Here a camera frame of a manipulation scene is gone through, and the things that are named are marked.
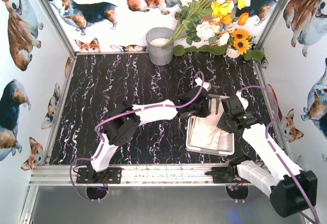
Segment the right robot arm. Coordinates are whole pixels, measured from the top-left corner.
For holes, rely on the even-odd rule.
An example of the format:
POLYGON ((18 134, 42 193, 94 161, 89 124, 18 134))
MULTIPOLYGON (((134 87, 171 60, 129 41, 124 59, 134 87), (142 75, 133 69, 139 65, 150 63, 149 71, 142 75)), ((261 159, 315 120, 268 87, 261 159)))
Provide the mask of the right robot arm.
POLYGON ((281 217, 314 210, 317 199, 317 177, 294 163, 266 133, 265 125, 254 112, 246 112, 247 100, 233 96, 221 101, 224 109, 217 127, 240 135, 259 155, 267 170, 248 156, 234 158, 230 173, 247 180, 269 197, 281 217))

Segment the white glove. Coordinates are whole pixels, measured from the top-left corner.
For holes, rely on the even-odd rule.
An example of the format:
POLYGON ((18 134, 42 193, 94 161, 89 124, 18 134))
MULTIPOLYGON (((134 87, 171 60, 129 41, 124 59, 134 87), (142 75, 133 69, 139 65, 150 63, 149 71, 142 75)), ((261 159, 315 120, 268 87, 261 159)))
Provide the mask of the white glove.
POLYGON ((189 120, 187 147, 193 150, 211 150, 217 154, 233 154, 233 134, 216 127, 220 116, 206 118, 192 116, 189 120))

